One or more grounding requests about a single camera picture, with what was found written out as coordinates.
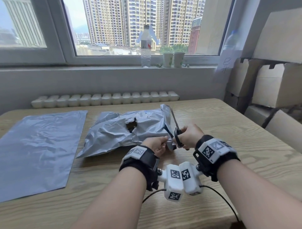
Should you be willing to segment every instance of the paper cup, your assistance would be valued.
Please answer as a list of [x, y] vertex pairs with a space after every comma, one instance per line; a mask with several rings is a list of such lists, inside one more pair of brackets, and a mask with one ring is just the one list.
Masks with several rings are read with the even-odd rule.
[[174, 68], [181, 68], [185, 53], [174, 53]]
[[164, 59], [164, 67], [165, 68], [171, 68], [173, 53], [164, 53], [163, 54], [163, 59]]

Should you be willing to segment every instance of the metal bolt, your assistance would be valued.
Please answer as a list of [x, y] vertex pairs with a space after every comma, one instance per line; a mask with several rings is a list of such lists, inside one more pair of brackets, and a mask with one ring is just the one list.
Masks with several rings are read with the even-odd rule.
[[162, 170], [161, 169], [157, 169], [157, 175], [159, 175], [159, 176], [162, 175]]

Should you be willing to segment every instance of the red building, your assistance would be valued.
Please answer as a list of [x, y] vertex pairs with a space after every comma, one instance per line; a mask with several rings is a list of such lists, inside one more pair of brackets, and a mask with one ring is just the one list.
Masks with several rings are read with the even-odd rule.
[[192, 21], [189, 48], [188, 48], [189, 55], [194, 55], [196, 52], [201, 20], [202, 20], [202, 16]]

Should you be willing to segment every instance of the black cable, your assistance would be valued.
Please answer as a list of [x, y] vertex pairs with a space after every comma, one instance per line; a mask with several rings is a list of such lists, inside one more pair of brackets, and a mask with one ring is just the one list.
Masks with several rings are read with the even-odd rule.
[[[213, 188], [211, 188], [210, 186], [207, 186], [207, 185], [200, 185], [199, 187], [205, 187], [205, 188], [209, 188], [209, 189], [211, 189], [211, 190], [213, 190], [214, 192], [216, 192], [226, 203], [227, 203], [227, 205], [232, 209], [232, 211], [233, 211], [233, 213], [234, 213], [234, 215], [235, 215], [235, 217], [236, 217], [236, 220], [238, 221], [238, 222], [240, 222], [240, 220], [239, 220], [239, 218], [238, 218], [238, 216], [237, 216], [237, 214], [236, 214], [236, 212], [234, 211], [234, 209], [232, 208], [232, 206], [229, 204], [229, 202], [219, 193], [219, 192], [217, 192], [215, 189], [213, 189]], [[156, 190], [156, 191], [154, 191], [154, 192], [152, 192], [149, 196], [147, 196], [144, 200], [143, 200], [143, 203], [149, 198], [149, 197], [151, 197], [152, 195], [154, 195], [155, 193], [157, 193], [157, 192], [160, 192], [160, 191], [167, 191], [167, 189], [159, 189], [159, 190]]]
[[227, 201], [227, 200], [226, 200], [219, 192], [217, 192], [215, 189], [211, 188], [210, 186], [200, 185], [199, 187], [201, 187], [201, 188], [202, 188], [202, 187], [209, 188], [209, 189], [213, 190], [214, 192], [216, 192], [218, 195], [220, 195], [220, 197], [221, 197], [222, 199], [224, 199], [224, 201], [227, 203], [227, 205], [232, 209], [234, 215], [236, 216], [237, 221], [240, 222], [240, 220], [239, 220], [239, 218], [238, 218], [236, 212], [235, 212], [234, 209], [232, 208], [232, 206], [229, 204], [229, 202], [228, 202], [228, 201]]
[[156, 190], [155, 192], [152, 192], [149, 196], [147, 196], [144, 200], [143, 200], [143, 203], [152, 195], [154, 195], [155, 193], [157, 192], [160, 192], [160, 191], [167, 191], [167, 189], [159, 189], [159, 190]]

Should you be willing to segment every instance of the scissor handle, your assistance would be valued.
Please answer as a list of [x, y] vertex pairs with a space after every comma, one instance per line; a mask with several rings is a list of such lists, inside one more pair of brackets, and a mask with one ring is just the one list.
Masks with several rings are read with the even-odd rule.
[[182, 134], [182, 131], [176, 127], [175, 130], [174, 130], [174, 137], [175, 137], [175, 140], [176, 140], [177, 145], [178, 145], [179, 148], [184, 146], [184, 144], [181, 143], [179, 138], [178, 138], [178, 135], [180, 135], [180, 134]]

